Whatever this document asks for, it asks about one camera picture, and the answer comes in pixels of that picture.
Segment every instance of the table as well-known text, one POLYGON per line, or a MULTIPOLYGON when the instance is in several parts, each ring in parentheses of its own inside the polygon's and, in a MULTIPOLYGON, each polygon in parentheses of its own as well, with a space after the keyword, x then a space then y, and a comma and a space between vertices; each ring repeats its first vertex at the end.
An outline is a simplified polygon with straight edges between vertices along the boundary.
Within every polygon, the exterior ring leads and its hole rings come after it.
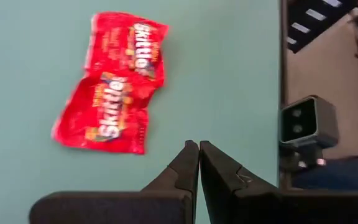
MULTIPOLYGON (((278 14, 278 1, 0 0, 0 223, 26 223, 31 205, 58 190, 140 190, 187 139, 210 140, 276 184, 278 14), (171 27, 145 156, 69 149, 50 139, 83 76, 98 11, 171 27)), ((201 184, 199 191, 197 223, 208 223, 201 184)))

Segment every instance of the red candy wrapper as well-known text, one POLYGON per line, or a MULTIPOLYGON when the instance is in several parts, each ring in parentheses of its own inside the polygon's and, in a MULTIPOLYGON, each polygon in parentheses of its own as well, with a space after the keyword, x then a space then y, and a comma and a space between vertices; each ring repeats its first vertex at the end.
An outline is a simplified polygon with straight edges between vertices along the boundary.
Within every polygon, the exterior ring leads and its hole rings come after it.
POLYGON ((160 48, 167 30, 127 13, 95 15, 85 76, 52 137, 69 147, 144 154, 147 106, 165 79, 160 48))

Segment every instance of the gray camera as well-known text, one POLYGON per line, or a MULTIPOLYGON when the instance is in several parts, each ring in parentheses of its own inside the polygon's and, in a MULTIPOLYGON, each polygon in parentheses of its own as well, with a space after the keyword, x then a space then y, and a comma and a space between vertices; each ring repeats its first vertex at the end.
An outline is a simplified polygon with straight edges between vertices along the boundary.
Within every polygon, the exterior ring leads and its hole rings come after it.
POLYGON ((335 106, 316 96, 308 96, 281 111, 280 143, 299 153, 308 166, 323 158, 322 149, 338 143, 335 106))

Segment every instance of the blue fabric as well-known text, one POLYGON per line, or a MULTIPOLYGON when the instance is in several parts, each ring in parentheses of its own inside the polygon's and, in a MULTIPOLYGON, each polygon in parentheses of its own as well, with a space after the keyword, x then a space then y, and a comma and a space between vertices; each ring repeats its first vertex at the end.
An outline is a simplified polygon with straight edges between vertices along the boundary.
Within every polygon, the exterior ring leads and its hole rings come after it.
POLYGON ((358 158, 327 160, 292 178, 292 186, 302 189, 358 190, 358 158))

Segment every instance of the camera lens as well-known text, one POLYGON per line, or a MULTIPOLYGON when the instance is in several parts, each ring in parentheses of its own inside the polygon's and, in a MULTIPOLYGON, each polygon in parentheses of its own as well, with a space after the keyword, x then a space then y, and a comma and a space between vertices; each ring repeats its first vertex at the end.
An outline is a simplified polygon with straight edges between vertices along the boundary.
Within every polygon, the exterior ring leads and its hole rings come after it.
POLYGON ((292 131, 295 133, 301 133, 303 130, 302 126, 299 124, 294 125, 294 127, 292 127, 292 131))
POLYGON ((302 114, 301 110, 296 109, 296 110, 292 111, 292 116, 294 116, 296 118, 299 118, 301 116, 301 114, 302 114))

